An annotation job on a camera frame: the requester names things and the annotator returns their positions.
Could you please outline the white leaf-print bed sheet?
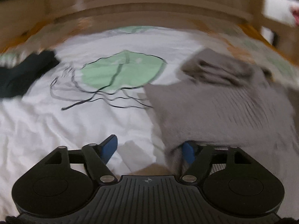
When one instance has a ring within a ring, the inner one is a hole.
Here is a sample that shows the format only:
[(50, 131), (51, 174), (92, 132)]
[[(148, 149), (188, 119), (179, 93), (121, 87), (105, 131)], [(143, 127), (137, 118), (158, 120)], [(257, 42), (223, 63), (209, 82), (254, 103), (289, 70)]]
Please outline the white leaf-print bed sheet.
[[(117, 151), (108, 162), (114, 175), (183, 173), (182, 155), (180, 172), (167, 164), (144, 88), (185, 80), (182, 65), (205, 49), (266, 69), (288, 92), (298, 87), (293, 65), (236, 26), (129, 26), (69, 38), (51, 50), (60, 63), (25, 95), (1, 99), (1, 219), (18, 214), (11, 194), (15, 182), (59, 146), (80, 149), (116, 135)], [(298, 218), (298, 206), (284, 197), (278, 214)]]

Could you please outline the wooden side cabinet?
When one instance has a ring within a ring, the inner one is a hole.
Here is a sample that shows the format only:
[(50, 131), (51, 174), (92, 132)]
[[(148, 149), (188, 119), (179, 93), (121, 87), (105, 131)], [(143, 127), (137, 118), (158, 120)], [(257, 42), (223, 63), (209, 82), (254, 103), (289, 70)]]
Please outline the wooden side cabinet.
[(274, 34), (272, 46), (298, 64), (298, 26), (291, 6), (298, 6), (298, 0), (261, 0), (254, 22), (270, 30)]

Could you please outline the red patterned clothes pile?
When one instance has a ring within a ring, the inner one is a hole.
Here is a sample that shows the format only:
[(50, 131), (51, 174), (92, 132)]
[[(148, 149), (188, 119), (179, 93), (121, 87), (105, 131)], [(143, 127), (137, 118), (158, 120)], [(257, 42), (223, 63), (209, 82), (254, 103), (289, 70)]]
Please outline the red patterned clothes pile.
[(296, 26), (299, 26), (299, 7), (298, 6), (291, 6), (290, 11), (295, 19)]

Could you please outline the wooden bed headboard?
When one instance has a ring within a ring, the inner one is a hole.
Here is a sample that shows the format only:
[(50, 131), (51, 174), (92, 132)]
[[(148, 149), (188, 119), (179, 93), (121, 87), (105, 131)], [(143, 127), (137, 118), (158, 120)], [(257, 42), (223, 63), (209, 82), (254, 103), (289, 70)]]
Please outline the wooden bed headboard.
[(170, 12), (252, 21), (262, 0), (1, 0), (1, 49), (38, 22), (93, 14)]

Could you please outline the black garment on bed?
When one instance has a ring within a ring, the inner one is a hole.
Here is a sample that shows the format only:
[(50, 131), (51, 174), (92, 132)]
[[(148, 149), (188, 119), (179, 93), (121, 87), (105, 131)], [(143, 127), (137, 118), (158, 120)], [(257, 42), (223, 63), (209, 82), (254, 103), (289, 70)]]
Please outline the black garment on bed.
[(53, 51), (42, 51), (30, 54), (13, 68), (1, 67), (1, 98), (25, 95), (37, 79), (59, 63)]

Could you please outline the grey knitted sweater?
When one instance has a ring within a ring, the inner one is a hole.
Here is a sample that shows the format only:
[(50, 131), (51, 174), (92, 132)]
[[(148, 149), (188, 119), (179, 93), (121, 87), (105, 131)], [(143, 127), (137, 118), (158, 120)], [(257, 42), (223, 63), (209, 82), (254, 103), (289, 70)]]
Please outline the grey knitted sweater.
[(266, 69), (210, 49), (181, 70), (183, 81), (144, 88), (169, 168), (181, 171), (185, 141), (240, 147), (283, 182), (286, 203), (298, 206), (298, 131), (288, 89)]

